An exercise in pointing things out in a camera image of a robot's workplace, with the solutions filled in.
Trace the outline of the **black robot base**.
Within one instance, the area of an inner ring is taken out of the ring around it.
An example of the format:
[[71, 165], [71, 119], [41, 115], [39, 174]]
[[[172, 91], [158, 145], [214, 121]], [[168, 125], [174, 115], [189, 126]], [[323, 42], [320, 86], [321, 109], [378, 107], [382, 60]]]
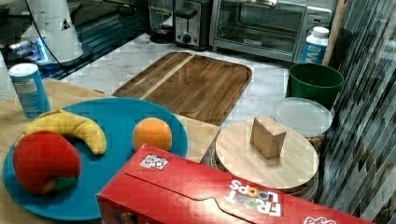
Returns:
[[87, 44], [81, 44], [79, 51], [72, 54], [71, 59], [54, 58], [50, 50], [44, 46], [37, 47], [32, 62], [36, 63], [40, 70], [49, 72], [57, 70], [71, 70], [87, 63], [92, 57], [92, 48]]

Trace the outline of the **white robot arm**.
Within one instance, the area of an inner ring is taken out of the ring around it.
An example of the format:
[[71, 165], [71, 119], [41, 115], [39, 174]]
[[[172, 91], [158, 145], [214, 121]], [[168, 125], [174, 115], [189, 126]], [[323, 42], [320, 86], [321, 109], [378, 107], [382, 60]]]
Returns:
[[39, 63], [67, 63], [83, 54], [66, 0], [25, 0], [32, 16], [22, 40], [38, 46]]

